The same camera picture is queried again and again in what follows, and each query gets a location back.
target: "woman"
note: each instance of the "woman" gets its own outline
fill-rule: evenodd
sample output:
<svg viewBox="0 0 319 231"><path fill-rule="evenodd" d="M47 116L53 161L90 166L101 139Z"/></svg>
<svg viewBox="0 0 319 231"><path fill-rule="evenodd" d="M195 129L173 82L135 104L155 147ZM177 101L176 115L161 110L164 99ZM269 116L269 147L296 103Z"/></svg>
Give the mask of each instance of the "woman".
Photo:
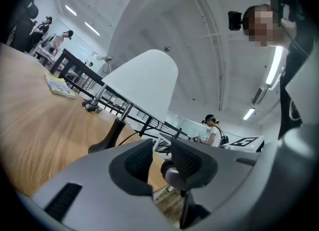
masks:
<svg viewBox="0 0 319 231"><path fill-rule="evenodd" d="M221 142L221 134L216 127L219 124L219 121L214 117L214 115L207 115L205 117L205 124L212 128L208 141L202 141L202 143L209 146L218 147Z"/></svg>
<svg viewBox="0 0 319 231"><path fill-rule="evenodd" d="M52 17L47 16L46 20L43 21L34 31L31 33L28 39L28 43L26 46L25 51L30 53L35 45L37 45L42 37L46 34L49 30L50 24L52 24Z"/></svg>
<svg viewBox="0 0 319 231"><path fill-rule="evenodd" d="M286 91L286 85L311 53L315 28L306 16L302 19L297 16L295 22L281 19L281 26L274 21L278 21L278 14L267 4L249 7L242 19L244 32L250 41L260 42L262 46L281 46L289 51L286 69L280 78L280 139L288 130L299 127L302 123Z"/></svg>
<svg viewBox="0 0 319 231"><path fill-rule="evenodd" d="M50 43L48 43L48 45L44 47L44 49L49 51L50 53L53 53L55 51L55 54L57 54L59 51L59 46L64 41L64 38L68 38L71 40L72 35L72 30L66 31L61 35L56 35L53 40L51 40Z"/></svg>

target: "fluorescent light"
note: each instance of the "fluorescent light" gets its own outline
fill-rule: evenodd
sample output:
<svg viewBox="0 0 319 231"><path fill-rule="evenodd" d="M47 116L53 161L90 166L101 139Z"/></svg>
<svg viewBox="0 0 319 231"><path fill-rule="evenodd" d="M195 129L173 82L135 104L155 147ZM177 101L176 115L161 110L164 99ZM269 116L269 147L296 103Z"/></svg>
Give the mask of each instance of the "fluorescent light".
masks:
<svg viewBox="0 0 319 231"><path fill-rule="evenodd" d="M243 119L244 119L244 120L247 120L247 119L251 116L251 114L254 113L254 111L255 111L255 109L250 108L250 110L248 110L247 114L244 116Z"/></svg>
<svg viewBox="0 0 319 231"><path fill-rule="evenodd" d="M69 10L72 14L76 16L76 12L74 12L70 7L68 7L67 5L65 5L65 7L67 10Z"/></svg>
<svg viewBox="0 0 319 231"><path fill-rule="evenodd" d="M78 44L82 49L84 49L85 50L85 48L83 47L83 46L81 46L80 44Z"/></svg>
<svg viewBox="0 0 319 231"><path fill-rule="evenodd" d="M270 85L274 80L274 77L276 75L276 72L280 63L281 56L283 54L283 50L284 50L283 47L276 46L273 64L271 65L268 77L266 79L266 84L268 85Z"/></svg>
<svg viewBox="0 0 319 231"><path fill-rule="evenodd" d="M98 34L100 36L100 33L95 29L93 28L91 25L89 25L87 22L85 22L86 26L88 26L91 30L93 30L96 34Z"/></svg>

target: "book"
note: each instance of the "book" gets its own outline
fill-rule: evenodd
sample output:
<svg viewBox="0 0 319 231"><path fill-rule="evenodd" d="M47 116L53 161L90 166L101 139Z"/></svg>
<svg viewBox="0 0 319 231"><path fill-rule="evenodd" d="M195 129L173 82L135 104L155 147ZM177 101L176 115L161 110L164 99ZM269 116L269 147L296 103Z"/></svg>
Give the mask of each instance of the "book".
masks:
<svg viewBox="0 0 319 231"><path fill-rule="evenodd" d="M60 94L68 98L75 98L76 93L67 86L63 78L57 78L48 73L45 73L44 77L53 93Z"/></svg>

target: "floor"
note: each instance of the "floor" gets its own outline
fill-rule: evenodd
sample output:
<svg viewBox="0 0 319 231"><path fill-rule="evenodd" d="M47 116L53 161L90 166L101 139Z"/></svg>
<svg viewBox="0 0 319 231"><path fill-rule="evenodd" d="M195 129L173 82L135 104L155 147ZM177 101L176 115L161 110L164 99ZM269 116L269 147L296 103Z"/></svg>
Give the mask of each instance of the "floor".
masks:
<svg viewBox="0 0 319 231"><path fill-rule="evenodd" d="M161 213L176 228L179 228L179 220L183 210L184 198L180 196L179 190L164 192L154 201Z"/></svg>

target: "black cable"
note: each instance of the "black cable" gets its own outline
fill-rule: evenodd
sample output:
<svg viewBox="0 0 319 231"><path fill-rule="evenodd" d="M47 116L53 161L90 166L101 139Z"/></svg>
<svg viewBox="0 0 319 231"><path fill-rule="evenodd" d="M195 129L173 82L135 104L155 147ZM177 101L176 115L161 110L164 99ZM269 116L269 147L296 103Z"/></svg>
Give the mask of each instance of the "black cable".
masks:
<svg viewBox="0 0 319 231"><path fill-rule="evenodd" d="M150 130L150 129L155 129L155 128L157 128L159 125L160 125L160 122L157 120L157 122L158 122L158 125L156 126L156 127L150 127L150 128L147 128L147 129L145 129L145 131L147 131L147 130ZM138 132L136 132L136 133L133 133L133 134L131 134L129 137L127 137L124 141L122 141L119 145L122 145L124 142L126 142L130 137L132 137L134 134L137 134L137 133L140 133L142 130L140 130L140 131L138 131Z"/></svg>

